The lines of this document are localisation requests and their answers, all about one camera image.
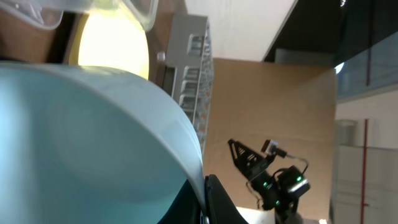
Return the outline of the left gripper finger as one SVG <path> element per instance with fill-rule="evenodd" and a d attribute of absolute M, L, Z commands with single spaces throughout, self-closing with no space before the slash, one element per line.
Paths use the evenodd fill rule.
<path fill-rule="evenodd" d="M 248 224 L 214 174 L 205 177 L 205 202 L 210 224 Z"/>

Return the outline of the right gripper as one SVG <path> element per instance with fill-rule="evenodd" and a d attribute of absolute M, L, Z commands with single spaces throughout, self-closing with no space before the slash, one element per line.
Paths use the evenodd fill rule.
<path fill-rule="evenodd" d="M 276 154 L 271 154 L 263 157 L 234 139 L 228 141 L 228 146 L 235 167 L 240 173 L 247 174 L 247 179 L 250 182 L 263 173 L 277 156 Z"/>

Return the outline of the light blue bowl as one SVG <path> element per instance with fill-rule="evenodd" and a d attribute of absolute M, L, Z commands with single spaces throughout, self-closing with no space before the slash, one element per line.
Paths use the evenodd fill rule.
<path fill-rule="evenodd" d="M 163 89 L 108 67 L 1 63 L 1 222 L 157 223 L 201 147 Z"/>

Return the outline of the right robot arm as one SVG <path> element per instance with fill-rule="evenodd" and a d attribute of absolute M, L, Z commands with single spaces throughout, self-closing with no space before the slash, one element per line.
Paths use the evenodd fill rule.
<path fill-rule="evenodd" d="M 257 206 L 265 211 L 274 210 L 276 223 L 302 223 L 297 210 L 299 198 L 310 189 L 304 176 L 309 162 L 288 154 L 271 139 L 264 142 L 260 153 L 234 139 L 228 141 L 228 146 L 235 167 L 246 178 L 246 187 L 257 199 Z M 305 168 L 300 170 L 292 165 L 270 174 L 267 168 L 276 157 L 304 162 Z"/>

